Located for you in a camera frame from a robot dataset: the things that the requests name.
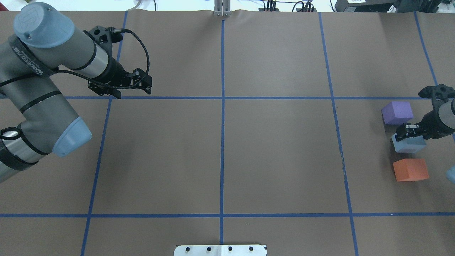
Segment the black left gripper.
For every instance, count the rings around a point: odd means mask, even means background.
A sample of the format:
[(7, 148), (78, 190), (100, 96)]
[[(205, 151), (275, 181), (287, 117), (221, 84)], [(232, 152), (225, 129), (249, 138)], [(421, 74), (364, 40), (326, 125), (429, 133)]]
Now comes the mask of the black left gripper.
[(125, 89), (140, 89), (151, 95), (151, 76), (140, 68), (129, 73), (115, 59), (109, 59), (107, 69), (92, 80), (94, 83), (88, 81), (88, 88), (100, 96), (109, 95), (121, 99), (120, 90)]

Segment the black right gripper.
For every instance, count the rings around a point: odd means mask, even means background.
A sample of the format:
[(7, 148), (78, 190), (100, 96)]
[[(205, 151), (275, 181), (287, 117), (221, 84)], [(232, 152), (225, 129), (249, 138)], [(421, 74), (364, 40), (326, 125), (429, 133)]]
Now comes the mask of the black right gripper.
[(403, 123), (396, 129), (395, 141), (422, 136), (424, 140), (439, 139), (445, 136), (441, 121), (434, 111), (430, 111), (419, 123)]

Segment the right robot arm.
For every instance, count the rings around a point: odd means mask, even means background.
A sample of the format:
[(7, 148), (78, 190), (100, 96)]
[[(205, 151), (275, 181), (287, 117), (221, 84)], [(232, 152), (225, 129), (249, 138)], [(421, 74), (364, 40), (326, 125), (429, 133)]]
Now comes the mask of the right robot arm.
[(403, 123), (391, 137), (397, 153), (416, 153), (426, 145), (426, 140), (439, 139), (454, 134), (454, 100), (436, 100), (433, 110), (419, 123)]

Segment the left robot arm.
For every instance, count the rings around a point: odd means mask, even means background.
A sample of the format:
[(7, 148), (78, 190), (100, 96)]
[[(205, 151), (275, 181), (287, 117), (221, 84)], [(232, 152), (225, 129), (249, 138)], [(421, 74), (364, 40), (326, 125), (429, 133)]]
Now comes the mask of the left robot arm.
[(121, 99), (121, 90), (151, 94), (150, 58), (146, 70), (126, 71), (112, 56), (113, 44), (126, 28), (95, 26), (81, 30), (44, 2), (23, 7), (13, 22), (14, 33), (1, 44), (1, 98), (9, 99), (25, 121), (1, 130), (1, 182), (53, 153), (65, 157), (86, 144), (92, 133), (63, 96), (51, 76), (70, 74), (87, 81), (94, 93)]

